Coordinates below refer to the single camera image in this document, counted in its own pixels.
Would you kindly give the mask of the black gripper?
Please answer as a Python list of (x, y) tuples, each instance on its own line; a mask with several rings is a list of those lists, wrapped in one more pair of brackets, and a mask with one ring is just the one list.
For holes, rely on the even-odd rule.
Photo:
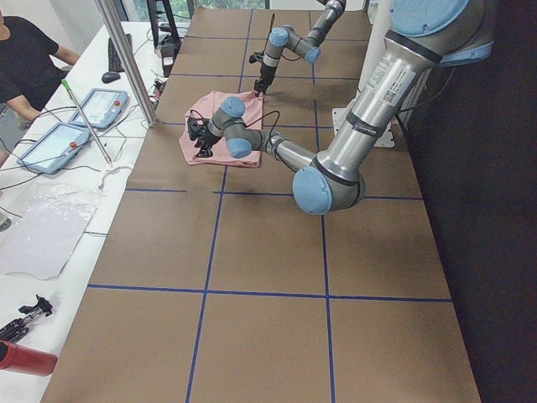
[(196, 158), (211, 158), (212, 147), (220, 141), (221, 137), (211, 133), (208, 128), (202, 128), (196, 140)]
[(276, 70), (276, 67), (266, 65), (264, 63), (261, 64), (260, 77), (254, 82), (255, 97), (259, 97), (261, 94), (264, 94), (264, 87), (270, 86), (273, 83)]

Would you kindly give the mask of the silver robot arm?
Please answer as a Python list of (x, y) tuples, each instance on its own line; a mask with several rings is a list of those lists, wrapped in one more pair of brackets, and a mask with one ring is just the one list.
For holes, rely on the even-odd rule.
[(256, 97), (265, 94), (272, 85), (284, 50), (289, 50), (311, 65), (315, 64), (321, 53), (321, 44), (347, 6), (344, 0), (320, 1), (320, 3), (325, 8), (306, 36), (297, 34), (290, 25), (271, 28), (263, 51), (254, 52), (249, 56), (250, 64), (256, 62), (260, 64), (259, 78), (253, 87)]
[(364, 193), (360, 164), (412, 86), (431, 68), (488, 58), (497, 8), (494, 1), (391, 2), (385, 50), (325, 150), (313, 153), (274, 130), (249, 128), (238, 97), (226, 98), (209, 118), (189, 118), (189, 138), (202, 157), (210, 156), (212, 147), (223, 142), (234, 159), (262, 151), (283, 162), (295, 174), (296, 204), (311, 215), (353, 207)]

